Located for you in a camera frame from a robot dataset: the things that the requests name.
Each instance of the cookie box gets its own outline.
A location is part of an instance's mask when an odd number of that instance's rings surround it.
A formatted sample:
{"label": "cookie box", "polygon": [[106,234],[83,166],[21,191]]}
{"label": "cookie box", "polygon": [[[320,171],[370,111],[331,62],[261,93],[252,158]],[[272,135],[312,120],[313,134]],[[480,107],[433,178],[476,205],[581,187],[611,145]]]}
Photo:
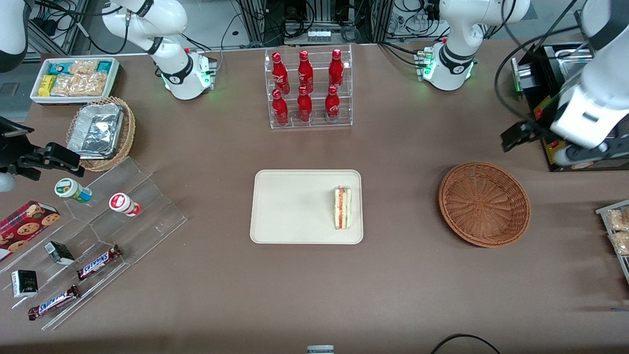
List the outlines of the cookie box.
{"label": "cookie box", "polygon": [[31,200],[0,221],[0,262],[59,218],[57,209]]}

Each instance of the cookie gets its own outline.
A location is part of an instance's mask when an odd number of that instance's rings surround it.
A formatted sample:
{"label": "cookie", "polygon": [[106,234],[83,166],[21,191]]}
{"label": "cookie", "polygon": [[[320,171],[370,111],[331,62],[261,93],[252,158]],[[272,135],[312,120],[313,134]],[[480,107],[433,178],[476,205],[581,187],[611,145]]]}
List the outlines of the cookie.
{"label": "cookie", "polygon": [[24,224],[19,227],[18,235],[30,235],[37,230],[39,230],[39,224],[37,224],[36,222],[29,222],[28,224]]}
{"label": "cookie", "polygon": [[36,219],[42,217],[43,213],[45,213],[45,210],[37,204],[33,204],[26,209],[26,216],[34,217]]}
{"label": "cookie", "polygon": [[59,218],[61,217],[61,215],[54,213],[54,214],[50,214],[48,216],[46,216],[45,218],[42,219],[42,225],[44,226],[50,226],[54,223],[57,222],[57,220],[59,220]]}
{"label": "cookie", "polygon": [[24,246],[24,244],[26,244],[26,241],[18,241],[18,242],[12,243],[9,246],[8,250],[9,250],[9,252],[15,252],[15,251],[19,250],[20,247]]}

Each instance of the table surface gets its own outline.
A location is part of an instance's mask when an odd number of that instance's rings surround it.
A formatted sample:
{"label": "table surface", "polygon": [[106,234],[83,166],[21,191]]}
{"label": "table surface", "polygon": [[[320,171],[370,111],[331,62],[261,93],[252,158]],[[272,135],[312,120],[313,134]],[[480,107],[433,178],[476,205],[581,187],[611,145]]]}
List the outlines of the table surface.
{"label": "table surface", "polygon": [[[451,333],[503,353],[628,352],[629,314],[610,308],[629,306],[629,288],[594,213],[627,199],[627,172],[549,173],[538,144],[502,152],[516,118],[492,81],[512,48],[486,41],[472,77],[442,92],[380,47],[353,45],[354,126],[317,132],[269,128],[263,50],[225,53],[216,89],[192,101],[164,89],[150,57],[118,57],[118,96],[137,120],[131,156],[189,220],[55,331],[0,299],[0,352],[295,354],[329,343],[339,354],[428,353]],[[510,89],[508,69],[501,82]],[[63,142],[76,110],[33,105],[31,141]],[[477,248],[443,221],[439,183],[468,161],[524,186],[532,220],[517,243]],[[261,169],[359,171],[362,242],[253,243]],[[20,178],[0,215],[27,200],[58,205],[52,186],[65,176]],[[490,352],[457,340],[443,353],[457,350]]]}

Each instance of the red bottle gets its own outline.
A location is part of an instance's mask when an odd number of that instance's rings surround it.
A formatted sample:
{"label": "red bottle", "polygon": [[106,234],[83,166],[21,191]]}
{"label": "red bottle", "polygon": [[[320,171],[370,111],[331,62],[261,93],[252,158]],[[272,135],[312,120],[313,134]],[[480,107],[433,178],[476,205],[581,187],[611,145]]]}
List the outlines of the red bottle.
{"label": "red bottle", "polygon": [[288,124],[288,105],[282,98],[282,93],[278,89],[273,89],[273,114],[275,115],[277,124]]}
{"label": "red bottle", "polygon": [[288,83],[288,72],[286,66],[282,63],[282,56],[280,53],[275,52],[271,55],[273,60],[273,81],[275,81],[276,88],[280,89],[283,94],[289,94],[291,92],[291,85]]}
{"label": "red bottle", "polygon": [[313,114],[313,100],[310,96],[308,96],[308,89],[306,86],[302,85],[299,87],[297,105],[299,106],[299,119],[301,119],[304,123],[310,122]]}
{"label": "red bottle", "polygon": [[338,106],[340,103],[336,85],[330,85],[328,96],[325,98],[325,120],[328,123],[336,123],[338,121]]}
{"label": "red bottle", "polygon": [[341,62],[341,50],[332,50],[332,62],[330,63],[330,84],[336,85],[337,89],[343,86],[343,62]]}
{"label": "red bottle", "polygon": [[315,74],[313,72],[313,65],[310,64],[308,59],[308,52],[302,50],[299,52],[299,85],[305,86],[308,93],[312,93],[315,90]]}

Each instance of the bread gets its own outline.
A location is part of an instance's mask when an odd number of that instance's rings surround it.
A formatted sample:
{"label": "bread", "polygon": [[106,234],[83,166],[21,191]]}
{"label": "bread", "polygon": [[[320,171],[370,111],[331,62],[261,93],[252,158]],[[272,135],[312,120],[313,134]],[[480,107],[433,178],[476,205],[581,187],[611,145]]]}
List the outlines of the bread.
{"label": "bread", "polygon": [[337,230],[349,229],[351,226],[352,190],[337,187],[334,190],[334,224]]}

